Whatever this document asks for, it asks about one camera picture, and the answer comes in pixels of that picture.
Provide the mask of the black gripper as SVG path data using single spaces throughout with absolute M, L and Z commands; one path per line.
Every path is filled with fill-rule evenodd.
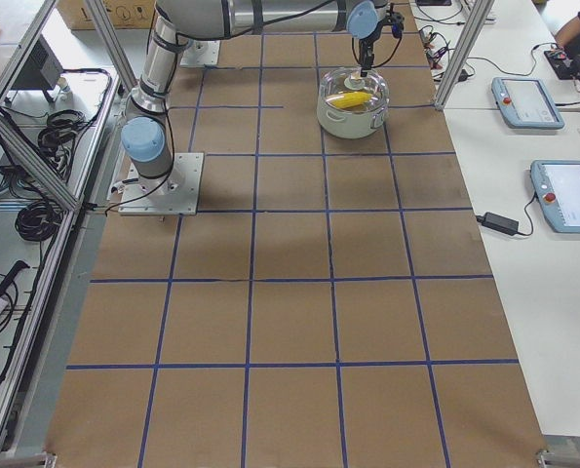
M 359 62 L 360 62 L 360 76 L 367 77 L 368 72 L 373 66 L 373 35 L 359 40 Z

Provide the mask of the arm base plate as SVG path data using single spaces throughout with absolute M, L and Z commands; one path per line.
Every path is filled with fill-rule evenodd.
M 130 163 L 129 178 L 136 181 L 124 187 L 120 215 L 195 215 L 204 167 L 203 153 L 177 153 L 167 181 L 145 179 Z
M 190 40 L 182 54 L 179 66 L 182 68 L 215 67 L 218 64 L 219 41 Z

